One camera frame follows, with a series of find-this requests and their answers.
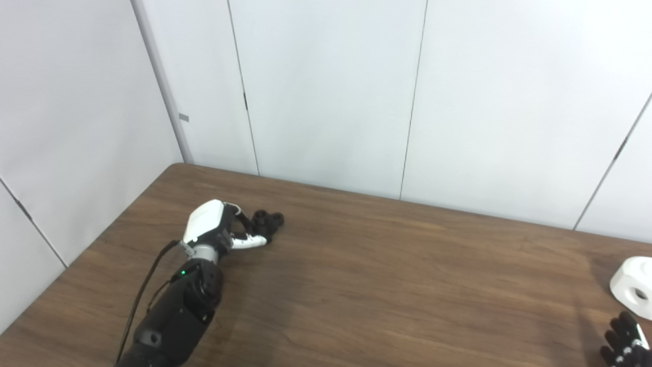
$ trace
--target black cable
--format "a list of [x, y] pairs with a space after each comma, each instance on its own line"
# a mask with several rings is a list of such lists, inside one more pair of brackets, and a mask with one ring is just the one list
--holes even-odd
[[131, 329], [131, 324], [134, 321], [136, 308], [138, 308], [138, 303], [140, 302], [140, 298], [143, 296], [143, 292], [145, 291], [145, 287], [147, 286], [147, 283], [149, 283], [149, 278], [151, 278], [152, 274], [154, 274], [154, 270], [156, 270], [156, 267], [158, 266], [158, 262], [161, 260], [161, 258], [163, 258], [163, 256], [171, 248], [176, 246], [178, 243], [179, 241], [172, 241], [169, 244], [167, 244], [166, 247], [163, 247], [161, 252], [158, 253], [158, 256], [156, 256], [156, 259], [154, 260], [152, 267], [149, 269], [149, 272], [147, 273], [147, 276], [145, 277], [143, 284], [140, 286], [140, 289], [138, 290], [138, 294], [136, 295], [136, 299], [134, 300], [134, 304], [131, 306], [131, 312], [129, 313], [129, 318], [126, 321], [125, 332], [123, 333], [122, 341], [120, 342], [120, 349], [118, 350], [118, 357], [115, 360], [116, 364], [120, 362], [120, 358], [122, 357], [123, 350], [125, 349], [126, 338], [129, 335], [129, 329]]
[[149, 300], [149, 303], [147, 304], [147, 313], [149, 313], [149, 310], [152, 308], [152, 303], [156, 300], [156, 296], [165, 288], [166, 285], [170, 284], [169, 280], [166, 280], [165, 283], [163, 283], [157, 290], [154, 292], [154, 295], [152, 296], [152, 299]]

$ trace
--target white cylindrical block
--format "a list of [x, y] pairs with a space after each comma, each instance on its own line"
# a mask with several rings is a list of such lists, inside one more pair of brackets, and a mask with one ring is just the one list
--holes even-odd
[[652, 257], [625, 260], [609, 286], [620, 303], [636, 315], [652, 320]]

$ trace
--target brown tabletop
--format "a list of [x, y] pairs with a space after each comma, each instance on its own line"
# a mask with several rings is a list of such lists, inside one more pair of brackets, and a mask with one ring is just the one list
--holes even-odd
[[[627, 257], [652, 256], [649, 244], [173, 165], [0, 336], [0, 365], [112, 366], [155, 255], [215, 198], [286, 225], [220, 263], [222, 304], [187, 366], [602, 366], [623, 309], [608, 281]], [[184, 260], [167, 255], [145, 303]]]

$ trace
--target panel seam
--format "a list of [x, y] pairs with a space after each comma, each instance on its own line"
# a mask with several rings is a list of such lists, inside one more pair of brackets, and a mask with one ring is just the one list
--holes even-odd
[[580, 214], [580, 217], [577, 219], [577, 221], [575, 222], [575, 226], [573, 226], [573, 228], [572, 228], [574, 231], [577, 231], [577, 227], [580, 225], [580, 222], [582, 221], [582, 218], [584, 218], [584, 215], [586, 214], [586, 211], [589, 209], [589, 206], [591, 206], [591, 203], [595, 199], [595, 196], [597, 195], [598, 191], [600, 191], [600, 188], [602, 187], [602, 184], [604, 183], [604, 180], [606, 179], [607, 175], [609, 175], [609, 172], [611, 171], [611, 169], [614, 167], [614, 163], [620, 157], [621, 152], [625, 148], [625, 145], [627, 145], [627, 142], [629, 141], [629, 137], [634, 132], [636, 126], [638, 125], [638, 122], [641, 120], [641, 117], [643, 117], [643, 115], [645, 114], [645, 110], [647, 110], [647, 106], [649, 106], [650, 100], [652, 100], [652, 93], [650, 93], [650, 95], [647, 97], [647, 100], [645, 101], [645, 104], [643, 104], [643, 108], [641, 108], [641, 111], [638, 113], [638, 116], [636, 117], [636, 120], [634, 120], [634, 123], [632, 124], [632, 127], [630, 127], [629, 131], [627, 132], [627, 135], [623, 139], [623, 142], [618, 147], [618, 150], [616, 151], [616, 153], [614, 155], [614, 158], [612, 159], [611, 163], [609, 163], [609, 167], [607, 167], [607, 170], [602, 175], [602, 178], [600, 179], [600, 182], [598, 183], [598, 186], [596, 186], [595, 190], [593, 191], [593, 194], [591, 195], [591, 198], [589, 199], [589, 201], [584, 206], [584, 209], [582, 210], [582, 213]]
[[235, 45], [235, 57], [238, 60], [238, 71], [240, 72], [240, 84], [243, 87], [243, 97], [246, 110], [247, 122], [249, 122], [249, 133], [251, 134], [251, 145], [254, 149], [254, 159], [256, 160], [256, 172], [260, 176], [260, 167], [258, 166], [258, 154], [256, 153], [256, 141], [254, 139], [254, 129], [251, 126], [251, 115], [249, 114], [249, 105], [246, 100], [246, 89], [245, 89], [245, 78], [243, 77], [243, 68], [240, 64], [240, 51], [238, 49], [238, 41], [235, 37], [235, 26], [233, 24], [233, 14], [231, 13], [231, 0], [226, 1], [227, 6], [229, 7], [229, 20], [231, 21], [231, 32], [233, 33], [233, 44]]
[[45, 234], [43, 233], [43, 231], [38, 227], [38, 225], [36, 224], [36, 222], [34, 222], [34, 219], [32, 218], [32, 215], [29, 214], [29, 212], [27, 211], [27, 208], [25, 208], [25, 206], [20, 202], [20, 200], [18, 200], [18, 198], [16, 198], [16, 196], [15, 196], [14, 193], [9, 189], [9, 186], [7, 186], [7, 184], [6, 184], [5, 181], [2, 179], [2, 177], [0, 177], [0, 184], [2, 184], [2, 186], [5, 188], [5, 190], [7, 190], [7, 193], [9, 193], [9, 195], [10, 195], [11, 198], [14, 200], [14, 202], [16, 203], [16, 205], [18, 206], [18, 208], [21, 209], [21, 211], [23, 212], [23, 214], [25, 214], [25, 217], [27, 217], [27, 220], [29, 220], [29, 222], [32, 223], [32, 226], [34, 226], [34, 228], [37, 230], [38, 234], [41, 236], [41, 238], [43, 238], [43, 241], [45, 241], [45, 243], [48, 244], [48, 247], [50, 248], [50, 250], [52, 250], [52, 252], [53, 252], [54, 255], [57, 257], [57, 259], [59, 259], [59, 261], [61, 262], [61, 264], [63, 265], [63, 267], [67, 269], [67, 268], [68, 268], [68, 265], [67, 265], [66, 262], [63, 260], [63, 258], [62, 258], [61, 255], [59, 254], [59, 252], [57, 252], [57, 250], [54, 248], [54, 246], [52, 246], [52, 244], [50, 243], [50, 241], [48, 240], [48, 238], [45, 236]]
[[421, 66], [421, 50], [423, 49], [423, 35], [426, 30], [426, 15], [428, 14], [428, 0], [426, 0], [426, 6], [423, 9], [423, 25], [421, 27], [421, 41], [419, 42], [419, 56], [417, 58], [417, 72], [414, 79], [414, 90], [412, 92], [412, 106], [409, 111], [409, 123], [407, 125], [407, 140], [406, 140], [406, 153], [403, 160], [403, 173], [401, 175], [401, 188], [398, 192], [398, 200], [403, 198], [403, 183], [406, 180], [406, 166], [408, 164], [408, 149], [409, 149], [409, 136], [412, 131], [412, 117], [414, 116], [414, 101], [417, 97], [417, 83], [419, 82], [419, 67]]

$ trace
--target white wall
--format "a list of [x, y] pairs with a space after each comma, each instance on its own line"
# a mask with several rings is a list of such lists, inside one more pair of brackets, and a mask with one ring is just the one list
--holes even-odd
[[193, 163], [257, 174], [226, 0], [136, 0], [170, 85]]
[[644, 0], [144, 1], [199, 164], [557, 227], [652, 88]]
[[64, 270], [14, 199], [0, 184], [0, 334]]
[[577, 229], [652, 243], [652, 107], [649, 105]]
[[231, 2], [262, 176], [398, 198], [424, 7]]
[[128, 1], [5, 2], [0, 50], [0, 176], [70, 264], [181, 160], [170, 120]]
[[652, 88], [649, 1], [429, 3], [402, 198], [573, 228]]

